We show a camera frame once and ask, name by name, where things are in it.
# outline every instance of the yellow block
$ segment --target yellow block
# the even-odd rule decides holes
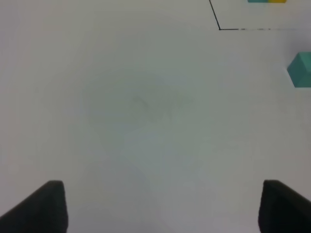
[[[268,3],[286,3],[286,0],[268,0]]]

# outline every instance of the white floor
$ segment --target white floor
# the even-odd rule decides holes
[[[207,0],[2,1],[0,214],[60,179],[69,233],[258,233],[265,179],[311,199],[310,41]]]

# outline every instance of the white surface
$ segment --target white surface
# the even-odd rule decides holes
[[[249,3],[247,0],[212,0],[222,28],[311,30],[309,0]]]
[[[311,33],[220,32],[206,0],[0,4],[0,211],[66,185],[69,233],[258,233],[264,179],[311,199]]]

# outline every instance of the teal block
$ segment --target teal block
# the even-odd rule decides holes
[[[311,52],[300,52],[287,68],[295,87],[311,87]]]
[[[268,3],[269,0],[248,0],[248,2],[264,2]]]

